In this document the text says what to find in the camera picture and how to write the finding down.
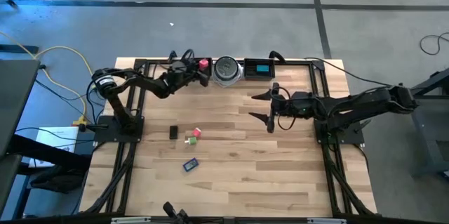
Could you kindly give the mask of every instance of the small block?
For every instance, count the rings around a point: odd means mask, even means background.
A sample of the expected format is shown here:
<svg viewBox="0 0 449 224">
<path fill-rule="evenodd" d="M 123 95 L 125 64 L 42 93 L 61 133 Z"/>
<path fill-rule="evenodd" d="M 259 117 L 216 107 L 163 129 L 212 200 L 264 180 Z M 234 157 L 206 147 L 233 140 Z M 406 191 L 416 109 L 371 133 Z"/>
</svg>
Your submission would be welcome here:
<svg viewBox="0 0 449 224">
<path fill-rule="evenodd" d="M 189 145 L 195 145 L 196 144 L 196 137 L 188 137 L 188 139 L 185 142 L 189 143 Z"/>
<path fill-rule="evenodd" d="M 209 66 L 209 62 L 206 59 L 199 61 L 199 69 L 204 70 Z"/>
<path fill-rule="evenodd" d="M 192 133 L 195 137 L 199 137 L 201 135 L 201 130 L 199 128 L 195 128 Z"/>
</svg>

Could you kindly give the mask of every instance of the blue label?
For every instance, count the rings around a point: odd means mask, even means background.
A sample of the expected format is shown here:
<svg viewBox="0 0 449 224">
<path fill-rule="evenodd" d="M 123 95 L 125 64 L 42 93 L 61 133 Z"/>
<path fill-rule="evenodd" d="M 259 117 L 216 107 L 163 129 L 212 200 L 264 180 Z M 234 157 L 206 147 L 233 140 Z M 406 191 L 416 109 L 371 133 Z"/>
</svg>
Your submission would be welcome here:
<svg viewBox="0 0 449 224">
<path fill-rule="evenodd" d="M 269 72 L 269 66 L 268 65 L 257 65 L 255 68 L 256 72 Z"/>
</svg>

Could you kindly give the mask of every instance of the white paper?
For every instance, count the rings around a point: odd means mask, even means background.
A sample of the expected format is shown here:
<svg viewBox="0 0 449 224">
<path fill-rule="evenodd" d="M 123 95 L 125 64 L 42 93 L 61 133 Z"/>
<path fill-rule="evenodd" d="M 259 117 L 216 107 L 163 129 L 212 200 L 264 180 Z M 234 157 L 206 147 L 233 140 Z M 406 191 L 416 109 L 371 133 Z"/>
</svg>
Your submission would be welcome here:
<svg viewBox="0 0 449 224">
<path fill-rule="evenodd" d="M 48 131 L 54 133 L 55 135 L 58 135 L 58 136 L 64 137 L 64 138 L 76 139 L 76 137 L 78 136 L 78 126 L 41 127 L 40 129 L 48 130 Z M 39 130 L 39 132 L 37 133 L 36 142 L 55 147 L 55 146 L 61 146 L 61 145 L 74 144 L 76 141 L 61 139 L 61 138 L 58 138 L 48 132 Z M 59 147 L 59 149 L 73 153 L 75 151 L 75 145 Z M 52 167 L 53 165 L 54 164 L 52 164 L 52 163 L 44 162 L 44 161 L 36 159 L 37 167 Z M 34 168 L 34 160 L 32 158 L 29 160 L 29 167 Z"/>
</svg>

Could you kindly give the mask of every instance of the black box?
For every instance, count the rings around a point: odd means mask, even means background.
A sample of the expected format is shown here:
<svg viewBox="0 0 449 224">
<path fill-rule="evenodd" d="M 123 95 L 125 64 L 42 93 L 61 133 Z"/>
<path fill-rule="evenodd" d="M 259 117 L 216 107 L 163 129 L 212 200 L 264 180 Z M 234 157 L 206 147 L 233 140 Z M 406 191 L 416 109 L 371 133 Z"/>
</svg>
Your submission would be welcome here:
<svg viewBox="0 0 449 224">
<path fill-rule="evenodd" d="M 274 59 L 246 58 L 243 73 L 246 80 L 270 81 L 274 78 Z"/>
</svg>

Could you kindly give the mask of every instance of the wooden table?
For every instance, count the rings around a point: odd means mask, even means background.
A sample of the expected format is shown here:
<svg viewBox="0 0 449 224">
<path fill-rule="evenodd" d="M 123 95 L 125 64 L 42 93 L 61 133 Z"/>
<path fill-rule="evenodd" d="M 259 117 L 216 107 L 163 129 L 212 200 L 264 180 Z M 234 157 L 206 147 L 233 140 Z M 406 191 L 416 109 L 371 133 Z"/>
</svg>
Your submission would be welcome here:
<svg viewBox="0 0 449 224">
<path fill-rule="evenodd" d="M 132 67 L 134 60 L 117 58 L 116 67 Z M 341 60 L 329 61 L 343 67 Z M 158 67 L 156 76 L 163 70 Z M 332 97 L 349 94 L 344 72 L 326 65 L 326 75 Z M 276 66 L 274 81 L 291 93 L 311 90 L 306 67 Z M 169 201 L 190 216 L 331 216 L 313 121 L 297 119 L 289 131 L 276 125 L 270 134 L 261 121 L 248 115 L 268 113 L 269 102 L 250 97 L 271 86 L 272 82 L 239 81 L 221 88 L 211 81 L 204 88 L 196 82 L 163 100 L 147 92 L 145 129 L 136 151 L 126 215 L 165 216 L 162 205 Z M 137 103 L 138 89 L 135 93 Z M 127 96 L 127 91 L 121 94 L 123 103 Z M 112 114 L 109 104 L 105 114 Z M 290 122 L 281 118 L 284 127 Z M 170 125 L 179 126 L 178 140 L 168 139 Z M 195 127 L 203 135 L 190 146 L 184 140 Z M 116 149 L 117 144 L 106 143 L 93 154 L 80 211 L 91 206 L 110 181 Z M 200 164 L 186 173 L 182 164 L 193 157 Z M 343 145 L 342 157 L 348 183 L 375 211 L 363 155 L 354 146 Z M 336 190 L 343 209 L 340 187 Z M 121 184 L 114 207 L 120 194 Z"/>
</svg>

